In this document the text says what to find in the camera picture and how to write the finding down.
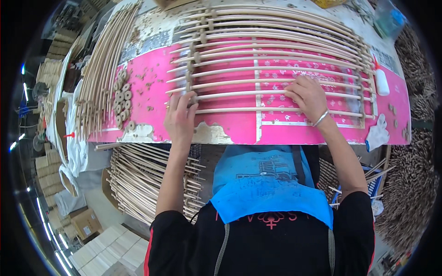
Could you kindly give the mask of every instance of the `silver bangle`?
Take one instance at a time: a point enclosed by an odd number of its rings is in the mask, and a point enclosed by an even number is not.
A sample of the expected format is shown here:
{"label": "silver bangle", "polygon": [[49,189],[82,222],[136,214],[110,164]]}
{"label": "silver bangle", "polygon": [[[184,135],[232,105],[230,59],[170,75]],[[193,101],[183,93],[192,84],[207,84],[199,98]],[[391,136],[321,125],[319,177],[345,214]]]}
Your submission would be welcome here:
{"label": "silver bangle", "polygon": [[322,114],[322,116],[319,118],[319,120],[313,126],[317,126],[322,121],[322,119],[324,119],[325,116],[327,116],[328,112],[329,112],[329,110],[327,108],[327,110],[324,112],[324,114]]}

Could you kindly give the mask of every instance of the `glue bottle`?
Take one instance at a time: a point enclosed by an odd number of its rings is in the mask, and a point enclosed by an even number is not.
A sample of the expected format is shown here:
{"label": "glue bottle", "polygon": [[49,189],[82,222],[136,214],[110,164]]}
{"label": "glue bottle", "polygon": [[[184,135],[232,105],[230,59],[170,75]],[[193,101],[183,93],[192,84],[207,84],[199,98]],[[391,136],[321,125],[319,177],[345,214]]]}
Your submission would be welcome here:
{"label": "glue bottle", "polygon": [[380,96],[387,96],[390,94],[390,88],[388,87],[387,77],[384,71],[377,63],[376,57],[374,56],[374,64],[376,67],[376,90]]}

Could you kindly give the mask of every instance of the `person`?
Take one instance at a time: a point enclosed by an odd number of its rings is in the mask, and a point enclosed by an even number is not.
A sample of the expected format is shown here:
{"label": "person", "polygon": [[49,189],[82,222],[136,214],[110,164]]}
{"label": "person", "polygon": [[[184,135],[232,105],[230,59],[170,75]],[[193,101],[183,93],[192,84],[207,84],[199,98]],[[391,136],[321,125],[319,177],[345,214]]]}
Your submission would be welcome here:
{"label": "person", "polygon": [[342,187],[339,208],[314,186],[318,169],[310,170],[304,146],[232,145],[215,168],[213,197],[192,225],[182,215],[183,173],[198,104],[187,109],[194,92],[174,95],[164,120],[172,147],[145,275],[367,275],[374,223],[362,167],[328,115],[319,82],[298,76],[286,90],[327,142]]}

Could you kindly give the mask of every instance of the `blue cloth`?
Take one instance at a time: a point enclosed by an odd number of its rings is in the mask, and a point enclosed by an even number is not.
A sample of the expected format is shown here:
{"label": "blue cloth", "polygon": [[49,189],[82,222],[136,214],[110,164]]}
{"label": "blue cloth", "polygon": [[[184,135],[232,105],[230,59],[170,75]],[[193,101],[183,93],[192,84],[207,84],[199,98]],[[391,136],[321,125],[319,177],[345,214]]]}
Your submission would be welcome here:
{"label": "blue cloth", "polygon": [[332,209],[314,188],[303,152],[301,159],[306,185],[297,181],[290,146],[228,146],[215,168],[210,202],[224,223],[259,212],[301,211],[332,229]]}

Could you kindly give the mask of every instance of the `right hand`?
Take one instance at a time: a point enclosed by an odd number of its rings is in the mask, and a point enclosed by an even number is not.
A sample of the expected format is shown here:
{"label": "right hand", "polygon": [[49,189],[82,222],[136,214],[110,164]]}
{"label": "right hand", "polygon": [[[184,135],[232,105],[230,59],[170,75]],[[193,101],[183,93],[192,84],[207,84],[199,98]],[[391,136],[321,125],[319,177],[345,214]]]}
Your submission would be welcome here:
{"label": "right hand", "polygon": [[313,124],[318,122],[328,109],[325,92],[317,79],[298,76],[286,90],[286,97],[294,100]]}

